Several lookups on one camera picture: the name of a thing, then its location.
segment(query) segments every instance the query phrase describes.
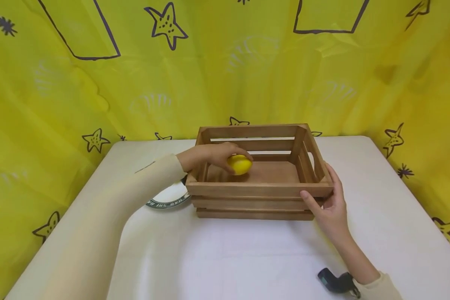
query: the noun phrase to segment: yellow curtain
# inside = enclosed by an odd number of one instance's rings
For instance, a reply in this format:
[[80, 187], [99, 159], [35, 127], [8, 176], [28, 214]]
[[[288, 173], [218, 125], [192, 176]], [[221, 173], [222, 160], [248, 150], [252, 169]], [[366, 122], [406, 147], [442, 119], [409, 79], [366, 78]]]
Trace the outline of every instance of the yellow curtain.
[[0, 1], [0, 299], [113, 143], [292, 122], [370, 136], [450, 242], [450, 0]]

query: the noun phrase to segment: cream sleeve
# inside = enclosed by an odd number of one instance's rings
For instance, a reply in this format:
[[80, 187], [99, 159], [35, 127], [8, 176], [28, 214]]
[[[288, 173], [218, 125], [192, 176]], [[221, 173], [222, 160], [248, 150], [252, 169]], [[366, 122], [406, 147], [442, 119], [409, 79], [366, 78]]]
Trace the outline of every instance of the cream sleeve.
[[388, 274], [380, 272], [380, 278], [367, 285], [361, 285], [355, 279], [353, 282], [360, 291], [363, 300], [402, 300], [402, 296], [400, 296]]
[[42, 300], [105, 300], [122, 230], [131, 215], [186, 173], [175, 155], [163, 157], [96, 195], [59, 258]]

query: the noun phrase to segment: table surface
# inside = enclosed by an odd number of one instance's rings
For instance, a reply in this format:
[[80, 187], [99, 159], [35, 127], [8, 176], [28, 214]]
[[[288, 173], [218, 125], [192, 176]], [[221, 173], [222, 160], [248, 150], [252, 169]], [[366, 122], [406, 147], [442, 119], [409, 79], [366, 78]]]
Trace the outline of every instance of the table surface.
[[[395, 170], [363, 136], [316, 138], [339, 174], [352, 234], [405, 300], [450, 299], [450, 244]], [[104, 158], [7, 299], [38, 299], [89, 199], [194, 140], [118, 142]], [[144, 206], [127, 222], [108, 300], [343, 299], [317, 279], [345, 272], [315, 222], [199, 219], [188, 203]]]

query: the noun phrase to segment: human hand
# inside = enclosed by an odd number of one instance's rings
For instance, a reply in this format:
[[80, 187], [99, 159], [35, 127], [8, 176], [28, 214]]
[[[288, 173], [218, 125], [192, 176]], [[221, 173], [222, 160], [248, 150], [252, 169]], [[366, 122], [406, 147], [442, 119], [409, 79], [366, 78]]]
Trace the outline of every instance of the human hand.
[[351, 237], [348, 229], [346, 203], [342, 187], [342, 182], [335, 170], [326, 164], [326, 167], [332, 177], [333, 193], [323, 203], [323, 208], [306, 190], [302, 190], [300, 195], [307, 204], [310, 211], [314, 214], [317, 224], [334, 245], [344, 239]]
[[185, 172], [192, 170], [197, 167], [197, 165], [206, 161], [209, 164], [224, 169], [230, 174], [234, 174], [234, 169], [227, 163], [227, 159], [234, 154], [244, 155], [249, 160], [253, 161], [252, 156], [247, 151], [232, 142], [198, 145], [187, 151], [181, 152], [177, 155], [177, 158]]
[[227, 171], [230, 174], [235, 174], [234, 169], [227, 163], [227, 159], [234, 154], [241, 154], [253, 161], [252, 156], [244, 149], [238, 147], [237, 144], [232, 142], [223, 142], [219, 144], [207, 144], [204, 145], [208, 151], [207, 162], [212, 165], [216, 165]]

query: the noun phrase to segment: yellow lemon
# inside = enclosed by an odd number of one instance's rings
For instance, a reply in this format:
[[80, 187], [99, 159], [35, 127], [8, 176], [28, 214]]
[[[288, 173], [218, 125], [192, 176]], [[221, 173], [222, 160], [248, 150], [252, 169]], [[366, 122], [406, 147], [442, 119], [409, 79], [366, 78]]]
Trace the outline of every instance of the yellow lemon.
[[244, 155], [232, 155], [227, 163], [234, 169], [235, 175], [243, 175], [250, 170], [252, 162]]

